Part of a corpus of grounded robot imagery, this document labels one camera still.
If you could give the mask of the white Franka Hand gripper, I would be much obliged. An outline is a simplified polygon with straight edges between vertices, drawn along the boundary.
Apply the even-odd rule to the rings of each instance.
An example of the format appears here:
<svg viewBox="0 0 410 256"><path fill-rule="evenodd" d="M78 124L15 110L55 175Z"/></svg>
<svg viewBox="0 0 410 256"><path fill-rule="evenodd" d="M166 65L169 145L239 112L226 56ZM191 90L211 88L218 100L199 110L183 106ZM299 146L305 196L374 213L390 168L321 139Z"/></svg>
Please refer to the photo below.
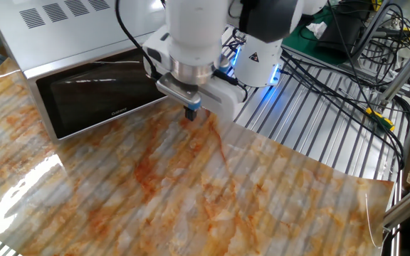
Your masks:
<svg viewBox="0 0 410 256"><path fill-rule="evenodd" d="M157 90L184 106L189 121L196 119L201 107L220 118L234 119L247 98L236 79L219 70L228 64L223 55L209 64L187 65L167 53L150 52L143 64Z"/></svg>

